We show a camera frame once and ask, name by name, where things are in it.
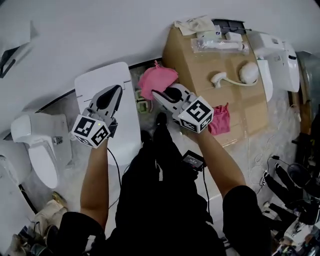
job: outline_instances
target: white bathroom fixture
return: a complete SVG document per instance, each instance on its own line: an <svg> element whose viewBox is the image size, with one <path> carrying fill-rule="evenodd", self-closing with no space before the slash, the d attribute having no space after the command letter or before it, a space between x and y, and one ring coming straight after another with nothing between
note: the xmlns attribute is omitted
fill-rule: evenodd
<svg viewBox="0 0 320 256"><path fill-rule="evenodd" d="M28 152L23 143L0 141L0 164L15 185L20 185L31 172Z"/></svg>
<svg viewBox="0 0 320 256"><path fill-rule="evenodd" d="M259 64L267 101L268 98L271 98L267 93L271 92L272 95L273 90L266 89L266 87L298 92L300 88L299 67L293 47L288 42L265 33L248 34L248 39L258 61L267 60L268 62L268 68L264 63Z"/></svg>
<svg viewBox="0 0 320 256"><path fill-rule="evenodd" d="M215 74L210 81L216 88L221 87L221 80L226 80L227 82L237 86L254 86L256 85L259 77L259 69L257 64L253 62L248 62L247 64L245 64L239 71L239 77L242 83L227 78L227 73L221 72Z"/></svg>
<svg viewBox="0 0 320 256"><path fill-rule="evenodd" d="M58 185L58 173L72 158L67 119L64 114L24 114L11 124L16 143L29 145L29 158L40 180L49 188Z"/></svg>
<svg viewBox="0 0 320 256"><path fill-rule="evenodd" d="M114 85L122 87L122 97L114 115L118 126L114 137L108 141L108 148L118 165L123 166L129 164L141 148L138 112L128 65L114 63L82 74L74 81L80 113L89 107L95 94ZM109 152L108 162L116 165Z"/></svg>

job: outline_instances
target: pink cloth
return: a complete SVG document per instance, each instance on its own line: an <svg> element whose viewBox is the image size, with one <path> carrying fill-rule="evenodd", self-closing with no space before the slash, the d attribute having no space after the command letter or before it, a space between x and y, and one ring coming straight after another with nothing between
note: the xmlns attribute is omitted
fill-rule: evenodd
<svg viewBox="0 0 320 256"><path fill-rule="evenodd" d="M163 93L167 87L178 79L178 73L175 70L159 66L156 60L154 64L155 67L148 68L138 82L138 86L141 88L141 96L148 100L154 99L152 90Z"/></svg>
<svg viewBox="0 0 320 256"><path fill-rule="evenodd" d="M208 130L212 135L219 135L230 132L230 114L228 104L214 107L212 122L208 125Z"/></svg>

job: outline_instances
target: white toilet lid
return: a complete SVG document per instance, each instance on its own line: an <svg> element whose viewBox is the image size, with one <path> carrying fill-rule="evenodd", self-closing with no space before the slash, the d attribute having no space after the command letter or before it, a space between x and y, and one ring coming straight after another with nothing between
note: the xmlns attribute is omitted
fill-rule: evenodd
<svg viewBox="0 0 320 256"><path fill-rule="evenodd" d="M40 142L29 148L29 157L35 173L50 189L58 185L56 158L47 142Z"/></svg>

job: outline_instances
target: floor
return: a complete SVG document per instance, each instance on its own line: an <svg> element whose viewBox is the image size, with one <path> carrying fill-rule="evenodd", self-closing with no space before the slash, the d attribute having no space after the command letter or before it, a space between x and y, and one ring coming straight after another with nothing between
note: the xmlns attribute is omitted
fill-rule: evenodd
<svg viewBox="0 0 320 256"><path fill-rule="evenodd" d="M139 77L145 70L145 66L130 70L134 86L137 86ZM295 112L294 107L289 107L287 92L275 90L272 99L268 102L268 129L225 148L241 168L248 186L256 192L261 188L259 182L263 172L268 169L267 160L269 156L278 155L287 163L292 163L294 161L296 148L291 143L291 140L296 138L300 131L299 113ZM141 129L152 132L154 129L154 118L160 111L162 111L161 107L155 102L151 114L140 114L139 121ZM47 114L64 113L67 117L70 130L79 114L75 93L71 93L65 98L62 98L43 112ZM178 125L170 122L168 128L174 142L182 154L187 150L192 150L197 154L201 154L198 145L182 135ZM67 165L66 169L59 173L60 182L55 191L60 193L67 200L70 211L78 211L80 209L80 192L87 168L90 148L78 141L71 141L71 146L72 160ZM270 159L269 171L272 175L274 174L274 164L274 160ZM123 174L126 167L127 166L120 166L121 174ZM210 211L214 219L215 229L219 236L223 236L222 197L208 170L205 170L205 180L208 186ZM207 198L201 176L196 180L196 185L198 193L204 198ZM41 183L34 171L23 183L23 187L37 210L41 210L51 198L52 191ZM120 191L117 169L111 165L109 166L109 191L109 202L111 205L118 199ZM272 197L273 193L264 186L257 195L259 205L262 206L265 201L271 200ZM109 211L109 218L105 231L107 236L111 234L115 227L114 219L116 209L117 203L115 203Z"/></svg>

